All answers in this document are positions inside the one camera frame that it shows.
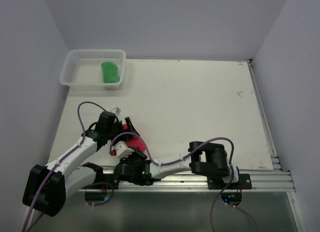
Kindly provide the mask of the pink towel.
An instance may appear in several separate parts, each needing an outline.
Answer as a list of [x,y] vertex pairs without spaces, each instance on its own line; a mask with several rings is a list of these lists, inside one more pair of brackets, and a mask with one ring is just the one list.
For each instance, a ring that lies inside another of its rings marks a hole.
[[[138,136],[140,136],[140,134],[135,130],[135,128],[133,126],[131,127],[131,129],[129,128],[127,123],[123,124],[122,126],[123,126],[123,129],[125,132],[133,132],[133,133],[137,134]],[[125,144],[128,147],[139,148],[141,152],[146,151],[145,145],[143,144],[143,142],[139,138],[137,138],[133,135],[127,135],[127,137],[128,137],[128,140],[125,141]]]

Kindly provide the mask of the green towel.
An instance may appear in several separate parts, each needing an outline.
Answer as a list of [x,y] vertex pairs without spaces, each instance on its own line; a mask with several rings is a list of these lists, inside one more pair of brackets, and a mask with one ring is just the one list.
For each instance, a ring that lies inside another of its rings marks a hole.
[[104,83],[118,83],[120,81],[118,67],[113,62],[103,62],[101,70]]

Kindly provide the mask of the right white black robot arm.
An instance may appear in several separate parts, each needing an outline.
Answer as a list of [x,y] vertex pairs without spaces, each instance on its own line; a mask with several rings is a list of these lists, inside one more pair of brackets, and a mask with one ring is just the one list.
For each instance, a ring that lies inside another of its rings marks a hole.
[[239,170],[230,164],[224,145],[208,143],[196,151],[195,149],[201,144],[201,142],[191,142],[188,151],[155,160],[153,163],[139,148],[118,143],[115,152],[119,157],[119,163],[114,169],[114,176],[120,181],[151,186],[167,176],[191,171],[219,185],[235,188],[241,182]]

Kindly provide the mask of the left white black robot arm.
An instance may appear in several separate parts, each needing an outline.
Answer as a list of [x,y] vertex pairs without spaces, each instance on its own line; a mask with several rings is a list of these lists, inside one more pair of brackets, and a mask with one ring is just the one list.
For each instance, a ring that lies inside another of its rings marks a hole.
[[111,142],[111,156],[120,158],[146,150],[129,117],[124,121],[104,111],[83,132],[79,140],[57,159],[44,166],[35,165],[28,176],[22,203],[45,215],[55,216],[67,197],[85,187],[113,188],[101,166],[85,160]]

